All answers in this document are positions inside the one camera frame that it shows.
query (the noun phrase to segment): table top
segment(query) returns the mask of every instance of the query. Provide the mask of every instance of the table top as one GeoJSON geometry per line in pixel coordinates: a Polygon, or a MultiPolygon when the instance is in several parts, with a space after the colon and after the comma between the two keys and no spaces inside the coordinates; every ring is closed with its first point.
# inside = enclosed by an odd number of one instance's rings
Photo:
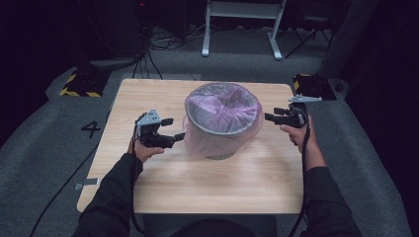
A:
{"type": "MultiPolygon", "coordinates": [[[[185,99],[209,81],[125,79],[114,101],[87,179],[102,179],[127,151],[134,121],[154,108],[172,125],[163,135],[183,131],[185,99]]],[[[285,84],[237,83],[254,94],[265,113],[287,108],[293,96],[285,84]]],[[[264,121],[256,137],[225,160],[192,157],[178,141],[144,163],[134,188],[140,213],[298,213],[302,202],[301,159],[289,136],[264,121]]],[[[99,186],[85,186],[83,211],[99,186]]]]}

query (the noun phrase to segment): black sleeve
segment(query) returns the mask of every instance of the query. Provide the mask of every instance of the black sleeve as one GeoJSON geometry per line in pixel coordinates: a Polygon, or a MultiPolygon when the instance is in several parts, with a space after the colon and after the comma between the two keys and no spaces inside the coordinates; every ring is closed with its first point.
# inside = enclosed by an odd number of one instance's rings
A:
{"type": "Polygon", "coordinates": [[[124,154],[104,177],[92,201],[81,213],[73,237],[128,236],[132,212],[133,176],[138,177],[142,163],[124,154]]]}
{"type": "Polygon", "coordinates": [[[302,236],[362,236],[327,167],[306,174],[307,230],[302,236]]]}

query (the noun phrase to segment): handheld controller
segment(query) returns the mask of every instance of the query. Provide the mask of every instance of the handheld controller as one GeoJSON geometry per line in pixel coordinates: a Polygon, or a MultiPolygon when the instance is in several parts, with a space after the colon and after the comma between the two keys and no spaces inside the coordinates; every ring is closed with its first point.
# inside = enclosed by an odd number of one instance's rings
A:
{"type": "Polygon", "coordinates": [[[307,107],[305,103],[291,103],[288,109],[274,108],[273,115],[265,113],[265,120],[301,128],[308,123],[307,107]]]}
{"type": "Polygon", "coordinates": [[[161,135],[157,132],[160,126],[173,124],[172,118],[162,119],[158,113],[152,109],[148,113],[143,113],[136,121],[135,138],[147,147],[172,148],[176,141],[183,140],[185,132],[174,136],[161,135]]]}

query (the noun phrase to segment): black cable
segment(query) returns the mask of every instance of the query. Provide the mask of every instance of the black cable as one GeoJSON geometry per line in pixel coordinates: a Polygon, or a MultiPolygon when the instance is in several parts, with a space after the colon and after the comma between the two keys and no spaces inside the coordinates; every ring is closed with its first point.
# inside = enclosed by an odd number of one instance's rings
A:
{"type": "Polygon", "coordinates": [[[289,237],[292,237],[295,234],[296,229],[299,226],[299,223],[303,219],[304,212],[305,212],[305,203],[306,203],[306,193],[305,193],[305,183],[306,183],[305,149],[307,147],[308,138],[310,137],[310,125],[309,125],[308,117],[305,115],[305,113],[301,113],[301,114],[304,116],[304,119],[306,121],[305,136],[304,136],[304,141],[302,143],[302,151],[301,151],[301,162],[302,162],[302,204],[301,204],[301,210],[299,212],[298,218],[297,218],[295,224],[293,225],[293,229],[290,232],[289,237]]]}
{"type": "Polygon", "coordinates": [[[135,67],[133,68],[133,71],[132,71],[132,79],[133,79],[133,76],[135,75],[135,71],[136,71],[136,67],[138,66],[138,63],[140,62],[141,60],[139,60],[139,61],[137,61],[136,62],[136,64],[135,64],[135,67]]]}
{"type": "Polygon", "coordinates": [[[77,3],[79,4],[83,14],[85,15],[85,17],[87,18],[89,24],[91,25],[91,27],[93,28],[93,31],[95,32],[95,34],[97,35],[97,37],[99,38],[99,40],[102,42],[102,44],[110,51],[113,52],[114,54],[118,55],[118,56],[128,56],[128,57],[132,57],[132,61],[129,62],[123,62],[123,63],[116,63],[114,65],[108,65],[108,66],[98,66],[95,65],[95,67],[97,67],[97,69],[99,70],[119,70],[122,68],[126,68],[129,67],[135,63],[137,63],[144,55],[145,53],[145,46],[146,46],[146,39],[143,39],[143,43],[142,43],[142,47],[141,47],[141,51],[138,54],[126,54],[123,52],[118,52],[116,50],[113,50],[108,43],[102,38],[102,36],[99,34],[95,24],[93,23],[93,21],[91,20],[91,18],[89,17],[89,15],[87,14],[86,10],[84,9],[83,5],[80,3],[79,0],[77,0],[77,3]]]}
{"type": "MultiPolygon", "coordinates": [[[[135,154],[135,141],[136,141],[135,133],[136,133],[136,131],[137,131],[137,126],[136,126],[136,123],[135,123],[133,133],[132,133],[132,146],[131,146],[132,147],[132,154],[131,155],[132,155],[132,161],[138,162],[138,158],[136,158],[136,154],[135,154]]],[[[132,179],[131,179],[131,186],[130,186],[131,203],[132,203],[131,221],[132,221],[132,224],[135,227],[135,229],[139,233],[144,234],[144,231],[141,229],[141,227],[139,227],[138,222],[136,221],[135,210],[133,209],[133,187],[134,187],[134,184],[135,184],[135,181],[136,181],[136,173],[137,173],[136,163],[133,164],[133,166],[134,166],[134,171],[132,172],[132,179]]]]}
{"type": "Polygon", "coordinates": [[[46,211],[49,209],[50,205],[55,201],[55,199],[58,197],[58,195],[64,190],[64,188],[68,185],[68,183],[73,179],[74,175],[80,170],[80,168],[86,163],[87,160],[89,160],[90,156],[95,152],[95,150],[99,146],[99,142],[95,145],[95,147],[90,151],[89,155],[83,160],[83,162],[77,167],[77,169],[70,175],[70,177],[65,181],[64,185],[61,186],[61,188],[58,190],[58,192],[53,196],[53,198],[49,201],[49,203],[46,205],[46,207],[43,209],[41,215],[38,217],[37,222],[34,225],[34,228],[32,229],[30,237],[34,236],[35,231],[37,230],[38,225],[41,222],[41,219],[43,215],[46,213],[46,211]]]}
{"type": "Polygon", "coordinates": [[[156,65],[153,62],[153,59],[151,58],[151,53],[150,50],[147,48],[147,52],[148,52],[148,57],[150,58],[151,64],[153,64],[154,68],[156,69],[156,71],[158,72],[158,74],[160,75],[160,79],[163,80],[163,77],[161,76],[160,71],[158,70],[158,68],[156,67],[156,65]]]}

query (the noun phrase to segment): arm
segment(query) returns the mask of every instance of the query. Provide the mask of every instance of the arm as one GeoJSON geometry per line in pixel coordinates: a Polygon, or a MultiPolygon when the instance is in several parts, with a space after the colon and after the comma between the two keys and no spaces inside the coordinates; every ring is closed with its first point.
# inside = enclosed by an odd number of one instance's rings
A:
{"type": "MultiPolygon", "coordinates": [[[[362,236],[351,209],[327,168],[317,144],[315,130],[309,117],[310,138],[305,150],[307,230],[301,236],[362,236]]],[[[290,141],[302,151],[305,126],[294,128],[281,125],[290,135],[290,141]]]]}
{"type": "Polygon", "coordinates": [[[135,142],[135,151],[132,150],[131,143],[128,152],[102,180],[80,215],[73,236],[128,236],[133,177],[137,178],[142,172],[142,164],[148,158],[164,152],[161,148],[144,147],[139,141],[135,142]]]}

